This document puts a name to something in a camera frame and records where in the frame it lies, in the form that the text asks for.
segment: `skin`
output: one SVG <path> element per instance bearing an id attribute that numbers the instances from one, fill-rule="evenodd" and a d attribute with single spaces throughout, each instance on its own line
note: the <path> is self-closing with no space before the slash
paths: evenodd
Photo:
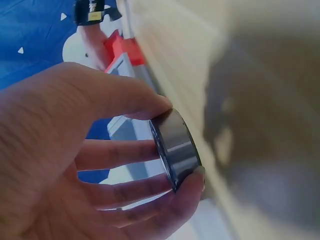
<path id="1" fill-rule="evenodd" d="M 100 24 L 78 26 L 77 32 L 80 34 L 88 57 L 96 69 L 104 72 L 111 63 L 111 60 L 104 46 L 104 42 L 108 37 L 100 29 Z"/>
<path id="2" fill-rule="evenodd" d="M 164 240 L 194 213 L 204 176 L 174 194 L 164 175 L 116 185 L 77 171 L 158 158 L 153 141 L 84 140 L 93 121 L 172 107 L 137 79 L 63 63 L 0 92 L 0 239 Z M 109 210 L 169 191 L 129 210 Z"/>

